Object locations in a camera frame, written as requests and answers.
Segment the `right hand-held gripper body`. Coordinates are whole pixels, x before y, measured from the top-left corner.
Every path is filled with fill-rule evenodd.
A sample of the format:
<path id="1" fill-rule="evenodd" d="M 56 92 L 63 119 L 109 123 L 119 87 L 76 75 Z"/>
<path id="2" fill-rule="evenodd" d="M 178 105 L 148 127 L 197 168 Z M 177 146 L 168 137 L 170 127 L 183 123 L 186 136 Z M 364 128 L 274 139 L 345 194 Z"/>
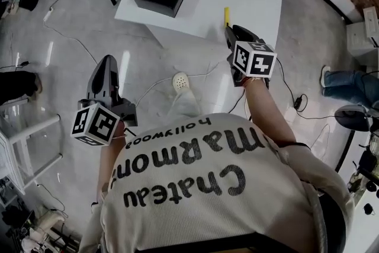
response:
<path id="1" fill-rule="evenodd" d="M 266 84 L 272 76 L 277 54 L 268 44 L 239 41 L 227 61 L 231 68 L 233 85 L 242 87 L 245 78 L 261 78 Z"/>

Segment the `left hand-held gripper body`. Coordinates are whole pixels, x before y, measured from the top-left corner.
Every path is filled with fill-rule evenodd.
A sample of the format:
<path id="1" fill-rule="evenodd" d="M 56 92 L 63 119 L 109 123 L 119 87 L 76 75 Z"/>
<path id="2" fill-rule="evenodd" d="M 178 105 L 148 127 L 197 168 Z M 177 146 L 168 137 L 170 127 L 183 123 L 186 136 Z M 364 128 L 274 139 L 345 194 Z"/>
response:
<path id="1" fill-rule="evenodd" d="M 137 126 L 135 104 L 119 96 L 88 94 L 78 102 L 70 136 L 89 146 L 108 146 L 121 121 Z"/>

